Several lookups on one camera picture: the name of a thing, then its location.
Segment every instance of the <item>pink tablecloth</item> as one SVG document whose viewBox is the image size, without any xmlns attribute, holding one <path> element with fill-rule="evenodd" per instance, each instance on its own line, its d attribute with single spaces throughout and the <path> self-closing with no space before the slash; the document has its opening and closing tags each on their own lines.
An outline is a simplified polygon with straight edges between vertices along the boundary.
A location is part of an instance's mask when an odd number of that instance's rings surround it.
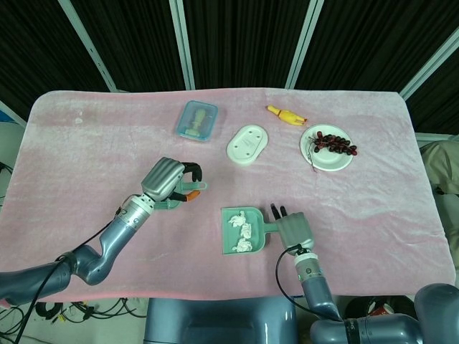
<svg viewBox="0 0 459 344">
<path fill-rule="evenodd" d="M 174 133 L 189 100 L 219 108 L 212 138 Z M 359 155 L 339 172 L 313 172 L 299 149 L 305 130 L 279 121 L 274 104 L 343 128 Z M 239 167 L 226 146 L 243 125 L 269 143 Z M 413 294 L 454 283 L 455 270 L 402 98 L 386 92 L 274 89 L 144 94 L 51 92 L 36 101 L 0 218 L 0 271 L 50 262 L 95 233 L 161 157 L 201 164 L 209 189 L 174 211 L 157 211 L 121 252 L 109 277 L 77 277 L 48 300 L 98 297 L 229 299 L 279 294 L 272 234 L 258 254 L 222 255 L 220 209 L 283 204 L 303 211 L 336 295 Z M 287 257 L 286 290 L 302 293 Z"/>
</svg>

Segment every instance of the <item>toy chicken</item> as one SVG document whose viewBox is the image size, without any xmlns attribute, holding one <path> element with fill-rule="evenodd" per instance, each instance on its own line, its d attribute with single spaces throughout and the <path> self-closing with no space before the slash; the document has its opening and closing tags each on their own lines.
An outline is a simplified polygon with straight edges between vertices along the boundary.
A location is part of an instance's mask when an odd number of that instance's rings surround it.
<svg viewBox="0 0 459 344">
<path fill-rule="evenodd" d="M 280 120 L 283 120 L 291 125 L 304 125 L 307 121 L 306 118 L 302 118 L 290 110 L 277 109 L 272 105 L 268 105 L 268 110 L 278 116 Z"/>
</svg>

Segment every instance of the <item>robot finger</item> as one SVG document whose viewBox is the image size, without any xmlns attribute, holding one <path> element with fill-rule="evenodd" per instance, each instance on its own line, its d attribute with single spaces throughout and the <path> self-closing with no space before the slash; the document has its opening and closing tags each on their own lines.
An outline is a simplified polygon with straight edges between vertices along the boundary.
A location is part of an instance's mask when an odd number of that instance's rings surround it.
<svg viewBox="0 0 459 344">
<path fill-rule="evenodd" d="M 274 203 L 271 203 L 271 211 L 273 212 L 274 219 L 278 220 L 280 219 L 280 214 L 278 209 L 275 207 Z"/>
<path fill-rule="evenodd" d="M 191 179 L 193 181 L 202 180 L 202 169 L 197 163 L 183 163 L 185 166 L 184 174 L 191 172 Z"/>
<path fill-rule="evenodd" d="M 189 201 L 193 201 L 200 194 L 201 194 L 201 191 L 198 191 L 198 190 L 194 190 L 186 195 L 183 195 L 182 193 L 178 193 L 178 192 L 173 192 L 169 196 L 169 199 L 171 199 L 172 201 L 189 202 Z"/>
<path fill-rule="evenodd" d="M 287 216 L 287 211 L 285 210 L 285 207 L 284 206 L 280 206 L 280 213 L 282 214 L 282 216 Z"/>
</svg>

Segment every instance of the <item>robotic hand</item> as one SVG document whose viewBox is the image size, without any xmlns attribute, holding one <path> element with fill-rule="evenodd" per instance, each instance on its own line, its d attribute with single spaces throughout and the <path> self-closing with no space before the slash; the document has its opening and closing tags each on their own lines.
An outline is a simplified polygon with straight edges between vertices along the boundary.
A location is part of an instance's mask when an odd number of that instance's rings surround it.
<svg viewBox="0 0 459 344">
<path fill-rule="evenodd" d="M 64 253 L 56 262 L 0 273 L 0 300 L 5 299 L 10 305 L 22 305 L 32 301 L 40 288 L 39 297 L 60 292 L 69 285 L 72 274 L 89 285 L 101 283 L 118 254 L 151 215 L 155 202 L 165 199 L 185 202 L 199 195 L 199 191 L 187 195 L 174 191 L 185 173 L 191 173 L 193 181 L 202 180 L 202 170 L 196 163 L 162 158 L 142 181 L 142 195 L 129 196 L 116 211 L 115 218 L 102 229 L 101 254 L 85 242 Z"/>
<path fill-rule="evenodd" d="M 446 284 L 423 287 L 415 297 L 419 321 L 405 314 L 342 320 L 327 281 L 312 253 L 314 238 L 303 213 L 287 215 L 271 204 L 285 252 L 295 267 L 310 310 L 321 319 L 311 327 L 314 344 L 459 343 L 459 289 Z"/>
</svg>

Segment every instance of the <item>white tissue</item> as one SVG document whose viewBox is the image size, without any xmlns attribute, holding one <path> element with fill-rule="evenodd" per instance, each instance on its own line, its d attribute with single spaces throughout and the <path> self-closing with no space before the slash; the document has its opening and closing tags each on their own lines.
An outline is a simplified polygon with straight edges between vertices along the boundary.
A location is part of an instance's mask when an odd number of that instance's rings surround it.
<svg viewBox="0 0 459 344">
<path fill-rule="evenodd" d="M 250 239 L 252 237 L 252 225 L 243 224 L 241 228 L 241 237 L 245 239 Z"/>
<path fill-rule="evenodd" d="M 232 248 L 233 251 L 236 252 L 249 252 L 252 251 L 252 243 L 248 242 L 245 238 L 239 239 L 237 242 L 237 246 Z"/>
<path fill-rule="evenodd" d="M 233 227 L 239 227 L 245 224 L 245 214 L 244 211 L 240 211 L 240 215 L 234 215 L 229 221 Z"/>
</svg>

